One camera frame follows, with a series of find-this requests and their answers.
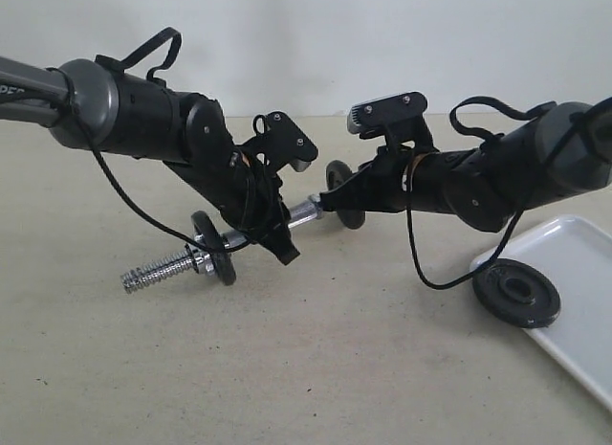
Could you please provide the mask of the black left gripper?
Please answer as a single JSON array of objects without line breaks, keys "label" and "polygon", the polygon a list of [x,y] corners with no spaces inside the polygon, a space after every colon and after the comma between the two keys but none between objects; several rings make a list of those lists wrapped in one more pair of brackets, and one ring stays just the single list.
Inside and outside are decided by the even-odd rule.
[{"label": "black left gripper", "polygon": [[278,172],[266,170],[262,159],[234,143],[194,143],[184,162],[164,164],[209,201],[232,228],[288,265],[300,252],[287,225],[281,179]]}]

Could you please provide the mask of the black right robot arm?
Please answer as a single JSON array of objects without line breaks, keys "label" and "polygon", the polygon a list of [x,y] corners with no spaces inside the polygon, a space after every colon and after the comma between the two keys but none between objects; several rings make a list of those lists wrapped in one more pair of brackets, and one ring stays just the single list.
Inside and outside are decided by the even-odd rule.
[{"label": "black right robot arm", "polygon": [[496,109],[522,125],[493,133],[449,122],[480,139],[471,149],[441,151],[426,124],[427,99],[407,92],[353,106],[347,130],[363,140],[382,137],[375,156],[352,171],[328,164],[328,189],[320,195],[351,228],[368,212],[412,210],[457,216],[484,233],[500,232],[521,210],[532,210],[611,184],[611,101],[549,101],[519,111],[495,98],[463,102]]}]

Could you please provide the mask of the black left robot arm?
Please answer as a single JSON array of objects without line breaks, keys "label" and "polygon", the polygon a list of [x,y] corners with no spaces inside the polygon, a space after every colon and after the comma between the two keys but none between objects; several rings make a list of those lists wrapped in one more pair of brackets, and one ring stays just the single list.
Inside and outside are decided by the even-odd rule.
[{"label": "black left robot arm", "polygon": [[281,263],[299,251],[268,151],[237,144],[217,100],[79,58],[58,68],[1,60],[1,117],[61,145],[164,163],[249,242]]}]

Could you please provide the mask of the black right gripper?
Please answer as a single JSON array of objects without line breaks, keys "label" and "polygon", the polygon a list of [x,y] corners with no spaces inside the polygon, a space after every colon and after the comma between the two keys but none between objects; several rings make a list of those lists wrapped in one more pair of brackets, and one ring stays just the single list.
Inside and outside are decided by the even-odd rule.
[{"label": "black right gripper", "polygon": [[471,149],[399,156],[379,153],[359,165],[328,165],[327,190],[319,194],[324,211],[414,211],[452,214],[443,186],[450,173],[473,154]]}]

